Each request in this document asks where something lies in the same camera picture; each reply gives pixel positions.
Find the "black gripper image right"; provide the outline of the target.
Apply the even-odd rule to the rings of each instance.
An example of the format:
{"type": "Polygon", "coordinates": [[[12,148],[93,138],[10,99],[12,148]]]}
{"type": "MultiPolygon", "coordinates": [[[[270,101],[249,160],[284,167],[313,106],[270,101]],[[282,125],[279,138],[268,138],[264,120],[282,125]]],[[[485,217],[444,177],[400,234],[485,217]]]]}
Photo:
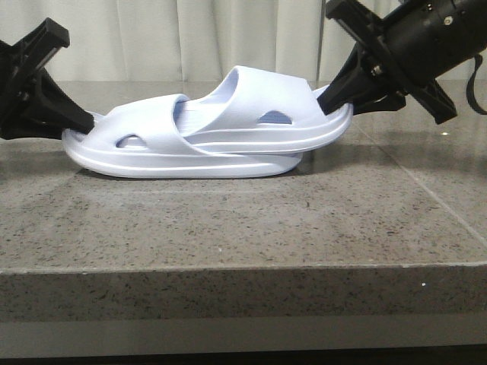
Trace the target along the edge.
{"type": "Polygon", "coordinates": [[[447,35],[456,17],[452,1],[405,1],[381,18],[358,1],[330,1],[326,17],[353,39],[351,54],[317,98],[329,115],[345,103],[354,114],[397,111],[412,96],[441,124],[456,116],[437,77],[452,68],[447,35]]]}

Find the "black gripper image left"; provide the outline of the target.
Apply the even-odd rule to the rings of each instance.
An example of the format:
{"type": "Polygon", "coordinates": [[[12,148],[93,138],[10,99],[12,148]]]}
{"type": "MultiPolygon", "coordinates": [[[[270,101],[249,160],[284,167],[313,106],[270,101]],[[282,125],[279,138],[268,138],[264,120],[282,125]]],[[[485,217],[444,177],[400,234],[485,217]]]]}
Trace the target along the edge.
{"type": "Polygon", "coordinates": [[[94,127],[94,117],[44,70],[69,45],[68,30],[49,17],[15,44],[1,42],[1,138],[60,139],[66,129],[94,127]]]}

